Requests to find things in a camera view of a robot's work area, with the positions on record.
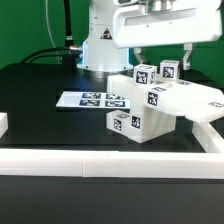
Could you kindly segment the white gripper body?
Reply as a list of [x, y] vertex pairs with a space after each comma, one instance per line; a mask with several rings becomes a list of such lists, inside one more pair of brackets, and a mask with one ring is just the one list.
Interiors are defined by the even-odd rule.
[[113, 0], [113, 40], [119, 48], [216, 41], [222, 0]]

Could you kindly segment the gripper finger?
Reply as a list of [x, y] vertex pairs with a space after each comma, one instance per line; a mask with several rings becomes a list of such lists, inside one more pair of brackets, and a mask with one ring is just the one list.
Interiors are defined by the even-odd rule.
[[134, 49], [134, 55], [135, 55], [135, 58], [137, 59], [139, 64], [146, 64], [147, 63], [143, 48], [139, 48], [139, 47], [135, 48]]
[[191, 68], [190, 58], [193, 51], [193, 44], [192, 43], [185, 43], [184, 44], [184, 56], [181, 60], [182, 69], [187, 71]]

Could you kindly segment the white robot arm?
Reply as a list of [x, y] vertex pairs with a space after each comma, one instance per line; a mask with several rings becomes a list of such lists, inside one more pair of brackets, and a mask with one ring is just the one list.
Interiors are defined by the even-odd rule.
[[78, 68], [99, 78], [126, 72], [131, 48], [216, 41], [222, 0], [89, 0]]

